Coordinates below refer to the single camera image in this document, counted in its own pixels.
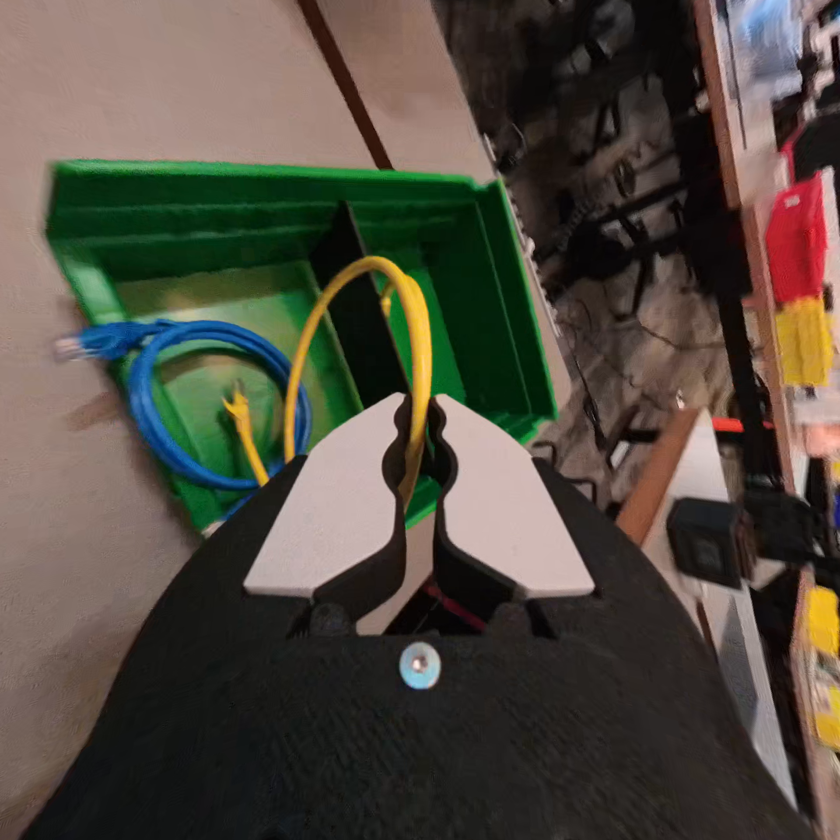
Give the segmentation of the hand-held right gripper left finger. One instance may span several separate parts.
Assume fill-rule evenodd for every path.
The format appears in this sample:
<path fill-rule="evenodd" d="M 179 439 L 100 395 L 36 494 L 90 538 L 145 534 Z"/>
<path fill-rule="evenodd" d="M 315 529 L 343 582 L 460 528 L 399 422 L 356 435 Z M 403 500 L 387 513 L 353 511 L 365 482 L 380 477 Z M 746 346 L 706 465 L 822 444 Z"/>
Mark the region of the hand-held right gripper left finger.
<path fill-rule="evenodd" d="M 399 590 L 411 405 L 408 395 L 390 395 L 314 446 L 245 577 L 249 594 L 389 598 Z"/>

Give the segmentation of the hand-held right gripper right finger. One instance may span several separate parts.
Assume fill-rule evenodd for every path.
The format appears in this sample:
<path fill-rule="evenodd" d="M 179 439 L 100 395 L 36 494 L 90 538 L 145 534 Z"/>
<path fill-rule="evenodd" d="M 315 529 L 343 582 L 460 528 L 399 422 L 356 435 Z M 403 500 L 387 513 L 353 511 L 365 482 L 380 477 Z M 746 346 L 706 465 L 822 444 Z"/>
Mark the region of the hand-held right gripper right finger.
<path fill-rule="evenodd" d="M 431 403 L 441 483 L 434 578 L 455 602 L 589 595 L 590 572 L 529 452 L 448 395 Z"/>

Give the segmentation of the green plastic bin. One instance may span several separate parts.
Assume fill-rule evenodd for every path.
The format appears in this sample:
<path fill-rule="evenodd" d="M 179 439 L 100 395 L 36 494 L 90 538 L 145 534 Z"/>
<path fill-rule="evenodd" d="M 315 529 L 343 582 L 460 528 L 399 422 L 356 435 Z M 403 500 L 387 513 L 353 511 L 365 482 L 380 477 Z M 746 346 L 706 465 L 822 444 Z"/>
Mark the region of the green plastic bin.
<path fill-rule="evenodd" d="M 286 371 L 321 289 L 309 252 L 340 201 L 366 256 L 420 286 L 446 394 L 522 444 L 558 418 L 534 285 L 500 181 L 464 175 L 205 162 L 62 161 L 46 237 L 93 328 L 222 322 L 237 339 L 152 336 L 83 354 L 110 362 L 135 424 L 194 529 L 207 531 L 257 489 L 223 407 L 251 401 L 269 472 L 283 466 Z"/>

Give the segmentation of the black device green display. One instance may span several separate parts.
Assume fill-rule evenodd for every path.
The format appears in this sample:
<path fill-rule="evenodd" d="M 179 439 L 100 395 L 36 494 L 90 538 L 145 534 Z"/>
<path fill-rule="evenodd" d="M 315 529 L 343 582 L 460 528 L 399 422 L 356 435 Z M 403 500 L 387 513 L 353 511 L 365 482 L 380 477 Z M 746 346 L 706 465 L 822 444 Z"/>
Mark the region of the black device green display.
<path fill-rule="evenodd" d="M 745 522 L 744 510 L 730 502 L 677 499 L 666 519 L 677 570 L 699 581 L 738 590 L 743 577 Z"/>

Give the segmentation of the black glossy panel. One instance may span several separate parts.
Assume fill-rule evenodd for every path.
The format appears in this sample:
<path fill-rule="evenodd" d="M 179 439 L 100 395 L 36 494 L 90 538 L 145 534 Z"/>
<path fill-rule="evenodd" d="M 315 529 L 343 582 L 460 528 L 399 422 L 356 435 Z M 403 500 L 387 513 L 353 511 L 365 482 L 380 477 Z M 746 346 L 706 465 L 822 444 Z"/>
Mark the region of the black glossy panel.
<path fill-rule="evenodd" d="M 366 256 L 350 204 L 340 201 L 327 231 L 309 252 L 321 290 L 344 268 Z M 329 316 L 343 358 L 364 409 L 394 393 L 409 391 L 407 375 L 380 305 L 373 274 L 363 272 L 329 304 Z"/>

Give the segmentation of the small yellow plastic bin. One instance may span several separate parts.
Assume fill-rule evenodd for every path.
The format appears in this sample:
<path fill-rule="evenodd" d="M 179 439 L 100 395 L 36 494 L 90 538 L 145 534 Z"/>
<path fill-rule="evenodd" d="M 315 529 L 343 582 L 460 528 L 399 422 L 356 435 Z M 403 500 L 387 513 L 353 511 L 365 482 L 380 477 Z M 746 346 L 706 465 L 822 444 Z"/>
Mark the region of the small yellow plastic bin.
<path fill-rule="evenodd" d="M 784 385 L 824 387 L 833 371 L 835 344 L 831 314 L 822 297 L 784 303 L 775 313 Z"/>

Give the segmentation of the red plastic bin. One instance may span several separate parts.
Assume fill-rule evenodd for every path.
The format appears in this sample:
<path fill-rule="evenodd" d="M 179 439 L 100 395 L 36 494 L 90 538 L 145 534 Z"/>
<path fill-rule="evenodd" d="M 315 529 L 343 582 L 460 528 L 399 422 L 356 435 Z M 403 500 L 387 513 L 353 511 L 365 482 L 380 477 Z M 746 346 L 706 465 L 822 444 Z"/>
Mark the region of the red plastic bin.
<path fill-rule="evenodd" d="M 778 192 L 764 241 L 779 306 L 820 298 L 828 249 L 821 171 Z"/>

